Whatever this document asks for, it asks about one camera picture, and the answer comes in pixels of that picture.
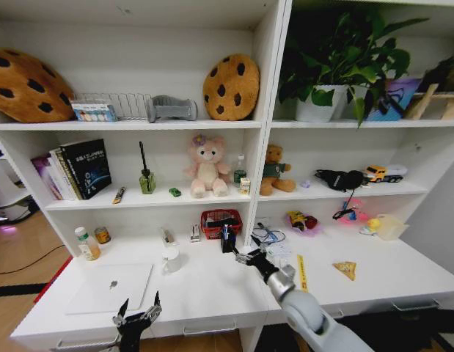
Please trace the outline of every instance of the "brown teddy bear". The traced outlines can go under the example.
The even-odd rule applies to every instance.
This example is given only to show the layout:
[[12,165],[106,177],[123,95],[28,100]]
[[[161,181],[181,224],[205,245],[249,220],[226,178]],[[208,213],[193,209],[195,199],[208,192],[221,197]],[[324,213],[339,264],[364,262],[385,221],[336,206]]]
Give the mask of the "brown teddy bear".
[[281,180],[280,173],[290,171],[290,164],[280,164],[282,160],[282,147],[270,144],[266,151],[266,163],[264,164],[263,180],[261,181],[260,195],[270,196],[273,187],[285,192],[292,192],[295,187],[294,180]]

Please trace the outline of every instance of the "white book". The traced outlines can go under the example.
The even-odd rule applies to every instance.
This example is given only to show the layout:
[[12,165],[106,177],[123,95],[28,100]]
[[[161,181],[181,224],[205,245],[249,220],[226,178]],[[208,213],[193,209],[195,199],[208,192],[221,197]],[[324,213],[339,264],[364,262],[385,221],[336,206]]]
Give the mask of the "white book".
[[57,165],[54,163],[51,157],[48,158],[49,164],[51,167],[49,168],[49,175],[51,179],[56,184],[59,193],[62,195],[62,198],[65,200],[70,200],[70,195],[68,193],[67,186],[64,183],[62,177],[59,176],[59,171],[57,171]]
[[60,160],[57,157],[56,151],[60,151],[60,149],[53,149],[49,152],[49,154],[51,154],[51,160],[53,161],[52,165],[53,165],[53,167],[55,165],[59,176],[62,178],[63,183],[65,184],[65,188],[67,189],[67,193],[69,196],[68,200],[77,200],[78,197],[75,194],[75,191],[73,190],[72,183],[70,183],[70,181],[67,177],[67,174],[64,171],[64,168],[60,164]]

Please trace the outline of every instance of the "green toy car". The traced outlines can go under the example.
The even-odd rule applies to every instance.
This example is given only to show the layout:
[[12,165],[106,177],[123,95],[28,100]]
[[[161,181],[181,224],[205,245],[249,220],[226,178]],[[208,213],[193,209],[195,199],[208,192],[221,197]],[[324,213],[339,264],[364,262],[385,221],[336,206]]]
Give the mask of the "green toy car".
[[179,197],[181,195],[181,191],[176,187],[170,188],[169,193],[171,193],[174,197]]

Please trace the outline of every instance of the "yellow ruler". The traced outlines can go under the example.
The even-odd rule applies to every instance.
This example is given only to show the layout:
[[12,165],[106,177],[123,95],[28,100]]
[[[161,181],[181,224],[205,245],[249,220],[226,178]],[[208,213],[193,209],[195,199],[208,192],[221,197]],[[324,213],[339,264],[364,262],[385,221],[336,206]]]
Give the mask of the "yellow ruler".
[[307,275],[305,274],[305,265],[303,264],[303,256],[297,254],[297,261],[299,262],[299,275],[300,286],[304,292],[308,292]]

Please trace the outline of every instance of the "purple book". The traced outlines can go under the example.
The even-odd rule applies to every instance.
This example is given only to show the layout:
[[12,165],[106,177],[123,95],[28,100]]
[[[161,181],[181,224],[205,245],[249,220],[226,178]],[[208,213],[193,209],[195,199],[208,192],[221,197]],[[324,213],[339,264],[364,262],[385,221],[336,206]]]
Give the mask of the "purple book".
[[36,158],[31,159],[31,162],[44,184],[48,187],[49,191],[51,191],[52,197],[56,200],[62,200],[62,195],[59,193],[56,184],[51,178],[51,173],[49,172],[51,165],[49,164],[48,158],[50,156],[51,154],[37,156]]

